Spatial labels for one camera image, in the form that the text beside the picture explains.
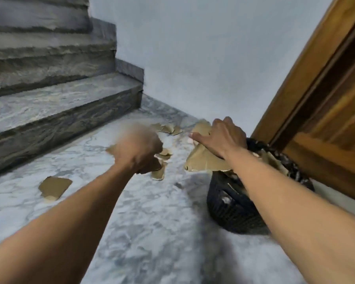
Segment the large brown cardboard sheet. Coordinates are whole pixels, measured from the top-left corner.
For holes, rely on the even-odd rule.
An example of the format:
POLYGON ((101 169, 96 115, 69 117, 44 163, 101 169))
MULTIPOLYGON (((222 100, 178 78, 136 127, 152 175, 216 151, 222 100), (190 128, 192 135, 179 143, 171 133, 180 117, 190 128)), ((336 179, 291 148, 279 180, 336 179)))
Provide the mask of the large brown cardboard sheet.
MULTIPOLYGON (((198 123, 192 129, 192 133, 199 133, 203 136, 210 135, 211 123, 205 119, 199 120, 198 123)), ((231 167, 226 163, 225 160, 217 157, 211 153, 206 147, 204 147, 199 142, 192 140, 194 145, 193 150, 188 155, 184 169, 188 172, 214 172, 222 171, 227 172, 231 170, 231 167)))

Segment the scattered small cardboard scraps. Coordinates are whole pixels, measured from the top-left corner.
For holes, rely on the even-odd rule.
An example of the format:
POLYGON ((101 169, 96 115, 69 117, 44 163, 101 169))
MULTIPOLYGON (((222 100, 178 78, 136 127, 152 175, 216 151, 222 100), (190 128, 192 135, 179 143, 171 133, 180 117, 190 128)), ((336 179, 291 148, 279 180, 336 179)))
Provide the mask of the scattered small cardboard scraps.
MULTIPOLYGON (((174 124, 151 124, 150 127, 158 133, 165 133, 170 136, 176 136, 183 132, 180 126, 174 124)), ((168 164, 168 160, 171 158, 172 152, 168 148, 163 148, 162 152, 156 155, 156 158, 161 165, 160 169, 151 172, 153 180, 162 181, 165 177, 165 168, 168 164)))

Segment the person's right forearm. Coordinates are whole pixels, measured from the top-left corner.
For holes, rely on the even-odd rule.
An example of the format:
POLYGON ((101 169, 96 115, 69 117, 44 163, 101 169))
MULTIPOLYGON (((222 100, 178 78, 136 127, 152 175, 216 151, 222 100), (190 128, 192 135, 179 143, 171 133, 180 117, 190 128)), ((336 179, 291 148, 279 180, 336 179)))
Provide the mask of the person's right forearm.
POLYGON ((355 284, 355 215, 257 160, 224 146, 272 235, 309 284, 355 284))

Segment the flat torn cardboard piece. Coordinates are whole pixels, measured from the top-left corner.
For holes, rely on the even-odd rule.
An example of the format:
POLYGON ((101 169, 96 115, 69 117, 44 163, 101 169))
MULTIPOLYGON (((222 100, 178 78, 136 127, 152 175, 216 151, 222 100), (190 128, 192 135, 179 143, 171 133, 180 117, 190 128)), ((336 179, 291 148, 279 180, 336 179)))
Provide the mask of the flat torn cardboard piece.
POLYGON ((40 183, 38 189, 44 200, 57 201, 72 182, 72 180, 67 178, 48 176, 40 183))

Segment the person's right hand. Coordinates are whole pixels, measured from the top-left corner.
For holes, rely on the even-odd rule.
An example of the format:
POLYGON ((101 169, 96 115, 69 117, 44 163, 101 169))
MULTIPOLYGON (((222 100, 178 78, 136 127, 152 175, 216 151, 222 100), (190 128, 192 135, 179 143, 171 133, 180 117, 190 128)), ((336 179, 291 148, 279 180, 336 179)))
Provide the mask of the person's right hand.
POLYGON ((210 146, 206 148, 226 161, 240 151, 248 152, 246 133, 236 126, 229 116, 223 120, 214 119, 210 136, 212 141, 210 146))

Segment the grey granite staircase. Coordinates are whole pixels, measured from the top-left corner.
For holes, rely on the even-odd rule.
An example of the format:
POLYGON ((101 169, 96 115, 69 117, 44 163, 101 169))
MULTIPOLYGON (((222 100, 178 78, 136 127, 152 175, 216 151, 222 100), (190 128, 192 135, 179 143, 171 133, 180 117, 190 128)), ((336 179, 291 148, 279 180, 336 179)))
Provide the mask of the grey granite staircase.
POLYGON ((89 0, 0 0, 0 175, 140 107, 116 51, 89 0))

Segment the black woven waste basket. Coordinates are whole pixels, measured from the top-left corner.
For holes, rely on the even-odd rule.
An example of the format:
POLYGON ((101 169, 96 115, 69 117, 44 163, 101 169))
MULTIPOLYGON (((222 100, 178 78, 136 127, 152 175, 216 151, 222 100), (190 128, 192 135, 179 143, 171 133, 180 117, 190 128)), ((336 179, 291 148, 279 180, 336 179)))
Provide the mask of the black woven waste basket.
MULTIPOLYGON (((312 181, 288 156, 261 141, 247 138, 248 150, 266 152, 281 162, 287 176, 311 191, 312 181)), ((223 229, 234 234, 267 235, 270 233, 255 204, 250 200, 242 182, 234 173, 213 172, 208 193, 207 207, 211 218, 223 229)))

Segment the person's left forearm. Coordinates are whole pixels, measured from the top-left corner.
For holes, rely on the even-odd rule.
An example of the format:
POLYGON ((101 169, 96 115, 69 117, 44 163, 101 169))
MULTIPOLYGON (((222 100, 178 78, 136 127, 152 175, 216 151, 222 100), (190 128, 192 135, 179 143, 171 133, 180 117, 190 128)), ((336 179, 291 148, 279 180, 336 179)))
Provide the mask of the person's left forearm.
POLYGON ((0 243, 0 284, 80 284, 115 204, 137 172, 107 172, 0 243))

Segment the brown wooden door frame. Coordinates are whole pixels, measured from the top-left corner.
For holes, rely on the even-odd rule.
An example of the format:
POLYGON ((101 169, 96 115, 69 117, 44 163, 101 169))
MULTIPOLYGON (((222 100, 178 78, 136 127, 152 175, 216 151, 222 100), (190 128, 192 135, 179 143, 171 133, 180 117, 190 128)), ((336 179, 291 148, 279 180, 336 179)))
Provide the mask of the brown wooden door frame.
POLYGON ((333 0, 251 137, 272 144, 355 28, 355 0, 333 0))

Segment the brown wooden door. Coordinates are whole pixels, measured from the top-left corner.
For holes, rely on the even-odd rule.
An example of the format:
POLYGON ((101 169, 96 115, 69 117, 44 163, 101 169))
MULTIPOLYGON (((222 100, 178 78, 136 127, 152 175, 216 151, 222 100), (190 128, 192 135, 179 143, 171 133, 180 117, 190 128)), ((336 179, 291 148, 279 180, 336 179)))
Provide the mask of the brown wooden door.
POLYGON ((279 140, 311 178, 355 200, 355 28, 279 140))

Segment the person's left hand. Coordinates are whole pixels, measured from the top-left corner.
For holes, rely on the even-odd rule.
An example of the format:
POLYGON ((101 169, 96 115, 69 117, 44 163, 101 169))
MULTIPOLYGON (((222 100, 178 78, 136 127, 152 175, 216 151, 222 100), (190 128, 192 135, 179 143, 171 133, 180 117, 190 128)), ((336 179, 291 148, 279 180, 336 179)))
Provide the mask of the person's left hand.
POLYGON ((113 148, 114 167, 132 174, 146 174, 142 173, 142 156, 145 151, 144 136, 148 131, 155 132, 140 124, 130 126, 124 131, 113 148))

